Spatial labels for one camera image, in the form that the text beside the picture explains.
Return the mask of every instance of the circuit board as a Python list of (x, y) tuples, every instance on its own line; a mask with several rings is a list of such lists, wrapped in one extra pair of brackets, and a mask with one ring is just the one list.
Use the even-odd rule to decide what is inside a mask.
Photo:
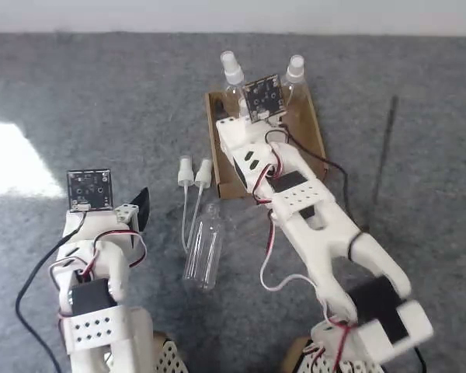
[(68, 171), (69, 211), (113, 209), (110, 169)]
[(278, 75), (266, 76), (247, 83), (243, 87), (243, 94), (252, 123), (281, 114), (286, 110)]

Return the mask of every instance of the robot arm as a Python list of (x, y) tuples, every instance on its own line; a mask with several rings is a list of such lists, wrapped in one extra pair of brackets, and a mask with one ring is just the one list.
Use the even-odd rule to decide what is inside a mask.
[[(66, 350), (75, 373), (150, 373), (155, 369), (150, 315), (143, 308), (121, 304), (126, 298), (131, 254), (143, 254), (138, 241), (125, 234), (100, 239), (89, 280), (82, 278), (81, 270), (94, 257), (94, 238), (103, 232), (137, 229), (137, 213), (138, 206), (129, 204), (115, 211), (89, 212), (80, 232), (59, 249), (51, 268), (59, 289)], [(79, 224), (80, 215), (67, 213), (65, 231)], [(107, 354), (111, 355), (110, 365)]]
[[(318, 289), (318, 298), (340, 319), (358, 325), (349, 335), (344, 357), (358, 355), (376, 363), (385, 362), (433, 334), (421, 306), (406, 301), (411, 284), (404, 271), (371, 235), (359, 234), (359, 228), (296, 148), (284, 142), (266, 143), (266, 136), (273, 129), (266, 121), (251, 123), (247, 117), (231, 117), (219, 120), (216, 127), (221, 150), (235, 167), (246, 190), (272, 210), (273, 223), (281, 228), (306, 265)], [(269, 177), (266, 168), (276, 172)], [(345, 292), (332, 273), (332, 260), (339, 256), (367, 268), (377, 278), (376, 284), (356, 294)], [(366, 305), (362, 301), (362, 294), (368, 296), (373, 289), (394, 293), (391, 298), (396, 302), (393, 312), (397, 316), (392, 315), (393, 322), (390, 322), (394, 325), (389, 326), (388, 321), (378, 318), (381, 307), (370, 307), (369, 302)], [(397, 328), (401, 329), (398, 340), (390, 336)], [(313, 329), (313, 340), (326, 340), (336, 352), (336, 340), (330, 332), (323, 332), (326, 329), (331, 329), (331, 325)]]

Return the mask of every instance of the clear plastic bottle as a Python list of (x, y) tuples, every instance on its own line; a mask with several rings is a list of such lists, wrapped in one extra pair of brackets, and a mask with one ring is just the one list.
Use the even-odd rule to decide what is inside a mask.
[(229, 116), (238, 118), (240, 111), (238, 102), (243, 97), (242, 87), (245, 84), (245, 76), (232, 51), (224, 51), (221, 54), (221, 62), (226, 77), (223, 91), (224, 109)]
[(281, 79), (281, 86), (287, 107), (287, 114), (283, 121), (288, 122), (289, 125), (297, 123), (308, 89), (304, 77), (304, 58), (299, 54), (291, 57), (287, 73)]
[(186, 258), (183, 280), (190, 287), (207, 291), (215, 286), (223, 244), (223, 229), (219, 206), (208, 204), (196, 222), (192, 245)]

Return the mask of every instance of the white 3d-printed robot arm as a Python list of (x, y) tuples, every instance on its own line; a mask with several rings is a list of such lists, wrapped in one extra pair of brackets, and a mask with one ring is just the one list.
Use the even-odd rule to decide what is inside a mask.
[[(125, 208), (128, 213), (118, 214), (118, 211)], [(137, 231), (137, 213), (138, 207), (128, 204), (115, 211), (89, 212), (79, 233), (59, 249), (57, 260), (76, 256), (89, 263), (93, 258), (93, 239), (100, 233), (111, 230), (132, 228)], [(78, 226), (81, 215), (68, 212), (64, 230), (70, 232), (73, 227)], [(92, 268), (92, 281), (107, 279), (110, 297), (117, 303), (126, 297), (128, 260), (135, 251), (133, 246), (129, 235), (107, 236), (97, 243), (99, 253)], [(78, 284), (75, 271), (80, 269), (80, 260), (69, 260), (65, 266), (52, 268), (59, 287), (62, 329), (72, 371), (153, 373), (153, 327), (151, 317), (145, 309), (119, 304), (72, 315), (74, 300), (71, 292), (73, 285)], [(111, 353), (110, 367), (105, 359), (107, 353)]]
[[(274, 224), (282, 229), (315, 282), (319, 300), (340, 319), (354, 325), (362, 321), (354, 300), (333, 276), (332, 259), (339, 256), (367, 268), (375, 277), (386, 277), (402, 300), (397, 315), (402, 318), (399, 323), (406, 332), (400, 341), (389, 338), (384, 330), (388, 326), (377, 319), (367, 320), (349, 335), (344, 357), (358, 356), (376, 363), (385, 362), (433, 334), (419, 303), (406, 301), (411, 284), (404, 271), (371, 235), (362, 233), (355, 239), (360, 229), (336, 203), (296, 148), (284, 142), (267, 144), (266, 135), (273, 127), (265, 121), (252, 124), (247, 117), (230, 117), (219, 120), (216, 127), (221, 150), (235, 167), (246, 190), (253, 192), (257, 200), (272, 210)], [(279, 180), (285, 176), (283, 185), (276, 184), (274, 177), (265, 176), (266, 167), (270, 165), (274, 169), (282, 165)], [(308, 209), (313, 209), (312, 215), (306, 214)], [(338, 341), (334, 332), (326, 332), (329, 329), (331, 325), (328, 328), (321, 324), (311, 334), (313, 340), (324, 340), (327, 350), (335, 354)]]

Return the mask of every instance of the cardboard piece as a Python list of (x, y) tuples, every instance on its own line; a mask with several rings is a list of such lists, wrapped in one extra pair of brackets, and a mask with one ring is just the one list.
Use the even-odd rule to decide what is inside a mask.
[[(221, 96), (221, 92), (209, 92), (205, 95), (217, 195), (221, 199), (246, 197), (248, 194), (242, 182), (239, 180), (235, 169), (222, 152), (220, 146), (219, 134), (216, 128), (217, 115), (214, 112), (214, 103), (216, 100), (221, 100)], [(286, 124), (290, 128), (292, 135), (302, 143), (303, 146), (310, 149), (315, 154), (325, 157), (325, 148), (319, 130), (318, 119), (316, 118), (311, 93), (308, 90), (306, 92), (306, 100), (301, 105), (299, 118), (294, 120), (288, 117)], [(301, 154), (318, 178), (324, 178), (328, 171), (328, 166), (304, 152), (301, 152)]]
[(290, 349), (288, 350), (283, 362), (281, 363), (281, 373), (295, 373), (298, 371), (300, 363), (303, 360), (302, 350), (308, 345), (311, 341), (311, 338), (308, 336), (302, 336), (297, 338)]

